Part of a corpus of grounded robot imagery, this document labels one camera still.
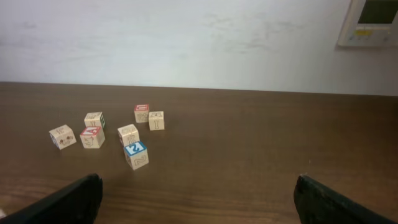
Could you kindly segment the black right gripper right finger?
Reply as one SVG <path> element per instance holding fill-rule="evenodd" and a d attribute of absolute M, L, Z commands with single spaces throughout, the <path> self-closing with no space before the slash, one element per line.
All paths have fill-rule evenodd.
<path fill-rule="evenodd" d="M 307 175 L 300 175 L 294 204 L 306 224 L 397 224 L 335 192 Z"/>

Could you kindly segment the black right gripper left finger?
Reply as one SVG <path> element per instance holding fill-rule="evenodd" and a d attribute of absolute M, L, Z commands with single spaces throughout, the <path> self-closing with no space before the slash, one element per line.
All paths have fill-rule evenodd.
<path fill-rule="evenodd" d="M 98 174 L 76 180 L 61 190 L 1 219 L 3 224 L 93 224 L 103 198 Z"/>

